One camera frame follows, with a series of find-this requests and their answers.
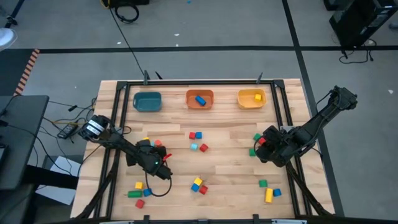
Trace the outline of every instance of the green block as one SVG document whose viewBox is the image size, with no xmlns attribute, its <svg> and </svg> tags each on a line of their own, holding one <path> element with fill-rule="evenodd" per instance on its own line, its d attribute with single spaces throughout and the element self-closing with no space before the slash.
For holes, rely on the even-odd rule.
<svg viewBox="0 0 398 224">
<path fill-rule="evenodd" d="M 129 193 L 127 194 L 127 197 L 142 197 L 142 191 L 141 190 L 132 190 L 129 191 Z"/>
<path fill-rule="evenodd" d="M 260 187 L 268 187 L 268 183 L 266 180 L 259 180 Z"/>
<path fill-rule="evenodd" d="M 256 156 L 256 152 L 254 152 L 254 149 L 249 149 L 249 156 Z"/>
<path fill-rule="evenodd" d="M 260 139 L 260 138 L 261 138 L 261 134 L 259 134 L 259 133 L 255 134 L 254 137 L 253 137 L 253 139 L 254 139 L 255 141 L 257 141 L 257 140 Z"/>
</svg>

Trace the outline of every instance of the concrete floor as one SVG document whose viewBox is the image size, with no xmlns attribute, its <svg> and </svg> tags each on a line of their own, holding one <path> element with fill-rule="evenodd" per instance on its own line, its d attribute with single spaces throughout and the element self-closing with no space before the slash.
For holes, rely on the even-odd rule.
<svg viewBox="0 0 398 224">
<path fill-rule="evenodd" d="M 334 46 L 322 0 L 288 0 L 301 46 Z M 293 46 L 280 0 L 153 0 L 139 6 L 137 23 L 120 23 L 132 47 L 280 45 Z M 25 1 L 14 27 L 14 48 L 126 47 L 109 11 L 97 1 Z M 396 14 L 389 22 L 398 21 Z M 374 34 L 379 45 L 398 45 L 385 24 Z M 301 78 L 294 51 L 137 53 L 143 69 L 164 78 Z M 347 217 L 398 220 L 397 51 L 374 51 L 373 62 L 343 65 L 340 52 L 303 52 L 315 99 L 334 85 L 358 94 L 358 107 L 325 128 L 336 182 Z M 351 60 L 364 59 L 356 52 Z M 40 54 L 25 95 L 86 106 L 101 80 L 140 79 L 129 53 Z M 49 119 L 72 118 L 67 108 L 49 105 Z M 55 132 L 49 124 L 44 124 Z M 53 139 L 39 136 L 51 155 L 61 155 Z M 68 155 L 83 155 L 85 142 L 60 141 Z M 44 154 L 39 150 L 40 159 Z M 38 222 L 45 217 L 41 211 Z M 68 210 L 63 212 L 67 217 Z"/>
</svg>

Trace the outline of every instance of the black table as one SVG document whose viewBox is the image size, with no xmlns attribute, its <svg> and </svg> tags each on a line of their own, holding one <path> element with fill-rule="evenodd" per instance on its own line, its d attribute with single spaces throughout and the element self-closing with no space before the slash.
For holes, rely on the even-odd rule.
<svg viewBox="0 0 398 224">
<path fill-rule="evenodd" d="M 0 111 L 10 99 L 0 96 Z M 0 117 L 26 130 L 0 127 L 0 142 L 9 146 L 0 166 L 0 223 L 22 223 L 29 199 L 40 184 L 69 189 L 77 186 L 78 177 L 27 165 L 48 101 L 48 96 L 17 96 Z"/>
</svg>

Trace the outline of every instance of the yellow bowl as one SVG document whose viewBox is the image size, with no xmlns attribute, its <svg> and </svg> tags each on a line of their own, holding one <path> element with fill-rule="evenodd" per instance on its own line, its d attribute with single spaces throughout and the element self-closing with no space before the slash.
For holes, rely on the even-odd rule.
<svg viewBox="0 0 398 224">
<path fill-rule="evenodd" d="M 254 96 L 261 95 L 261 101 L 256 102 Z M 262 89 L 247 89 L 238 91 L 238 105 L 241 109 L 262 108 L 267 103 L 266 93 Z"/>
</svg>

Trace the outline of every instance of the white paper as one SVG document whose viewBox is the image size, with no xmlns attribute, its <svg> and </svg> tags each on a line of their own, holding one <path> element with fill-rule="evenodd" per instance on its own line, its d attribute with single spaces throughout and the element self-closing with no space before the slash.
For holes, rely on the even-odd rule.
<svg viewBox="0 0 398 224">
<path fill-rule="evenodd" d="M 71 161 L 69 159 L 66 159 L 65 157 L 58 156 L 57 160 L 55 160 L 55 164 L 61 167 L 62 169 L 65 169 L 67 171 L 70 170 L 70 173 L 74 175 L 75 177 L 77 176 L 77 172 L 79 170 L 80 164 L 74 161 Z M 59 169 L 57 166 L 52 165 L 51 171 L 58 172 L 61 174 L 68 174 L 68 172 L 65 172 L 61 169 Z M 58 202 L 64 203 L 65 205 L 70 205 L 75 198 L 76 190 L 73 189 L 64 189 L 60 187 L 52 187 L 52 186 L 46 186 L 43 189 L 36 190 L 36 193 L 39 195 L 43 195 L 44 197 L 51 198 L 53 200 L 56 200 Z"/>
</svg>

